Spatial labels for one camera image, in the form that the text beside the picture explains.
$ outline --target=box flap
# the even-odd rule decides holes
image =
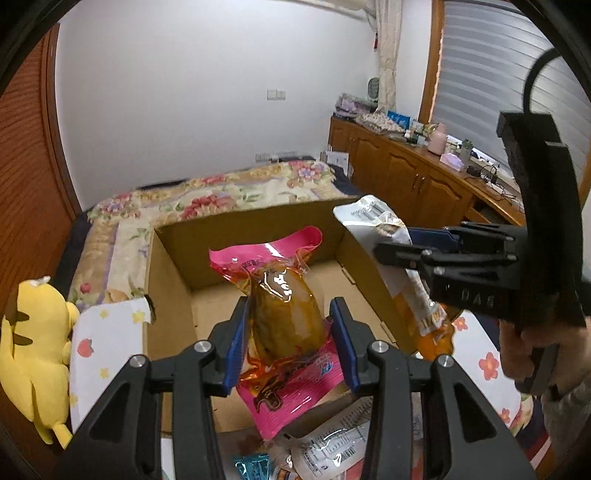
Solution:
[[[144,352],[150,360],[178,355],[197,341],[191,295],[157,232],[152,235],[145,291],[155,311],[144,337]]]
[[[369,255],[349,231],[343,236],[336,258],[355,279],[357,288],[373,307],[374,314],[377,314],[392,332],[398,348],[405,353],[415,352],[414,342],[404,322],[404,314],[400,311],[400,308],[408,307],[404,302],[394,301]]]
[[[158,236],[187,287],[194,291],[225,281],[209,266],[210,249],[270,242],[309,225],[318,227],[323,234],[312,262],[334,258],[345,229],[333,215],[333,209],[356,200],[343,197],[236,210],[167,225],[159,229]]]

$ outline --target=barcode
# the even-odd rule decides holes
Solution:
[[[340,461],[344,462],[346,459],[351,458],[353,455],[355,455],[355,449],[353,447],[349,447],[340,453]]]
[[[385,213],[385,211],[386,210],[383,210],[383,208],[381,208],[375,202],[372,202],[367,207],[364,207],[355,212],[354,215],[364,216],[369,220],[375,220],[376,218],[379,218],[383,213]]]

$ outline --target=blue gripper pad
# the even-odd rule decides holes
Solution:
[[[345,383],[353,393],[356,393],[361,384],[357,375],[357,357],[345,321],[343,320],[343,314],[344,312],[341,312],[336,299],[331,300],[330,316],[333,319],[333,324],[330,331],[332,332],[336,349],[339,353],[340,367],[343,371]]]
[[[229,395],[232,388],[238,384],[238,378],[244,358],[246,357],[246,350],[248,349],[249,331],[248,331],[248,312],[250,301],[246,297],[241,297],[236,305],[236,309],[232,314],[228,328],[234,331],[232,341],[228,347],[225,355],[226,365],[225,374],[222,382],[223,389]]]
[[[459,249],[459,237],[445,229],[409,228],[408,233],[413,245],[434,247],[444,253],[454,253]]]

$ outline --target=human hand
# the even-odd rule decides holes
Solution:
[[[513,324],[501,322],[501,365],[509,378],[523,381],[534,373],[530,359],[534,348],[559,344],[558,360],[550,379],[561,395],[566,395],[591,374],[591,319],[587,327],[554,323],[529,327],[521,334]]]

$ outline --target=metal screw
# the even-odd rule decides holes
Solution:
[[[211,344],[211,342],[208,342],[207,340],[201,340],[201,341],[195,343],[195,346],[193,348],[198,353],[207,353],[212,349],[212,344]]]
[[[146,363],[146,357],[144,355],[134,355],[129,359],[129,364],[133,368],[142,368]]]
[[[455,363],[455,361],[453,360],[453,358],[449,355],[442,355],[437,359],[437,362],[439,362],[439,365],[441,365],[443,368],[450,368],[453,367],[453,364]]]
[[[390,346],[381,340],[377,340],[376,342],[371,344],[371,348],[376,353],[384,353],[385,351],[390,348]]]

